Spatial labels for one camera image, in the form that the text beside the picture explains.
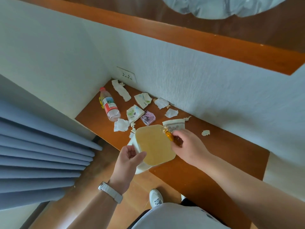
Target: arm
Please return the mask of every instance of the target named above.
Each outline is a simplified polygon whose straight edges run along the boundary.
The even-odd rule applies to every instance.
[[[133,146],[124,146],[120,151],[113,174],[107,184],[119,194],[124,194],[129,188],[137,166],[145,156],[146,152],[136,154]],[[106,229],[116,205],[117,202],[111,196],[104,191],[100,191],[81,215],[77,217],[74,228]]]
[[[259,229],[304,228],[305,202],[260,181],[219,157],[188,130],[174,131],[183,140],[172,150],[184,161],[209,175]]]

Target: person's left arm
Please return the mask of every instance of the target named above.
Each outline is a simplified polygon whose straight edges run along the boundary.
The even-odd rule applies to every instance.
[[[136,154],[132,145],[124,146],[120,151],[113,174],[107,184],[123,195],[129,188],[137,166],[145,156],[146,152]],[[74,228],[106,229],[116,205],[117,202],[110,195],[100,191],[76,219]]]

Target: person's left hand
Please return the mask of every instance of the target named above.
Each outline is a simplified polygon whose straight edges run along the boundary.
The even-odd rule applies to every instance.
[[[119,194],[124,194],[129,188],[137,166],[144,160],[146,154],[146,152],[136,154],[133,145],[124,146],[117,158],[108,185]]]

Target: clear plastic packaging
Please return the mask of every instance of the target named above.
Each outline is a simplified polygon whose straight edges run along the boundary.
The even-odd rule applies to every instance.
[[[163,0],[168,7],[181,14],[192,13],[202,19],[225,19],[256,15],[285,0]]]
[[[113,122],[117,121],[119,118],[121,118],[121,114],[114,103],[112,96],[104,87],[101,87],[99,90],[101,92],[100,102],[105,109],[108,119]]]

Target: black pants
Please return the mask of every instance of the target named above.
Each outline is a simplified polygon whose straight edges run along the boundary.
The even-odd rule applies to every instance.
[[[187,198],[185,198],[179,205],[182,205],[182,206],[197,206],[195,203],[188,200]],[[127,229],[132,229],[132,227],[149,211],[150,210],[144,211],[135,221],[133,221],[132,224],[130,224],[130,226]]]

